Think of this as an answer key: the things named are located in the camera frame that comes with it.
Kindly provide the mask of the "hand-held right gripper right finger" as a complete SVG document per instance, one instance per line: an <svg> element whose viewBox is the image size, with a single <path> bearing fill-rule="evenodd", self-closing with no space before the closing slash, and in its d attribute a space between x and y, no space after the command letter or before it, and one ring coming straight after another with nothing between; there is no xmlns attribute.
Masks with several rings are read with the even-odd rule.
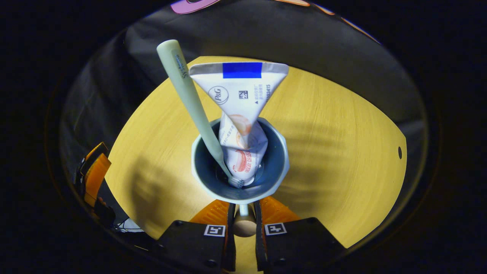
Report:
<svg viewBox="0 0 487 274"><path fill-rule="evenodd" d="M316 217L301 218L277 199L254 202L260 272L324 272L345 247Z"/></svg>

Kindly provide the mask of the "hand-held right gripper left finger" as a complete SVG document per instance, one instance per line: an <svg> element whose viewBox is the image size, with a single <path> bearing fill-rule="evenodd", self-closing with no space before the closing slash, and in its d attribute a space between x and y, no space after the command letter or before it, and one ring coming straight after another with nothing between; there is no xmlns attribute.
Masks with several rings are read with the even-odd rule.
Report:
<svg viewBox="0 0 487 274"><path fill-rule="evenodd" d="M189 221L175 220L156 241L156 256L181 272L233 272L236 205L214 200Z"/></svg>

